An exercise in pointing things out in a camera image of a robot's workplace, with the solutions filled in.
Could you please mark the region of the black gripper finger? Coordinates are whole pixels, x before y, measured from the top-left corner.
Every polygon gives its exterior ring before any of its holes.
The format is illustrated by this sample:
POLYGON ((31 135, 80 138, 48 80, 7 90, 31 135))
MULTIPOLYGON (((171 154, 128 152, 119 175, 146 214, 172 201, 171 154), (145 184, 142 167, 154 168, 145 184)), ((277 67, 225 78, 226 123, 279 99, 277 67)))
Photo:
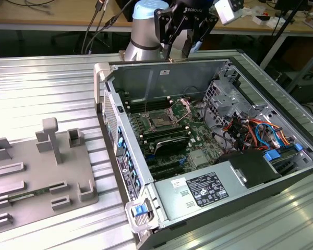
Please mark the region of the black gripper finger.
POLYGON ((175 8, 157 9, 154 11, 154 24, 157 39, 163 44, 163 57, 169 59, 173 43, 180 34, 182 17, 175 13, 175 8))
POLYGON ((182 57, 188 58, 201 47, 204 38, 210 34, 219 18, 213 14, 208 14, 205 18, 195 16, 193 27, 187 30, 185 43, 182 48, 182 57))

